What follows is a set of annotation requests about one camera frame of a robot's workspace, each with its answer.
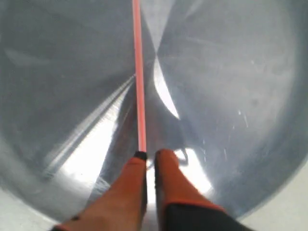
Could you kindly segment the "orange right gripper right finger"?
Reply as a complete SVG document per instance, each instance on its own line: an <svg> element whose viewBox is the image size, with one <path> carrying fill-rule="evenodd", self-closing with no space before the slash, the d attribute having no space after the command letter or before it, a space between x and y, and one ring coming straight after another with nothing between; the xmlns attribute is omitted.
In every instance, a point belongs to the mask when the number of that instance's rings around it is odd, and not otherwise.
<svg viewBox="0 0 308 231"><path fill-rule="evenodd" d="M241 231L243 225L207 200L181 172L172 150L155 155L155 189L161 231Z"/></svg>

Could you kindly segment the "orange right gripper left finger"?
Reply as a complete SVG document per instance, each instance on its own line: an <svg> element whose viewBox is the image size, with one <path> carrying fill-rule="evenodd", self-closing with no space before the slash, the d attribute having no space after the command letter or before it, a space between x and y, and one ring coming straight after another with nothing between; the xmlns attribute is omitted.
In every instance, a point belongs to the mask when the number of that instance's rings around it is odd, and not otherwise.
<svg viewBox="0 0 308 231"><path fill-rule="evenodd" d="M55 231L139 231L147 207L145 152L136 152L96 201Z"/></svg>

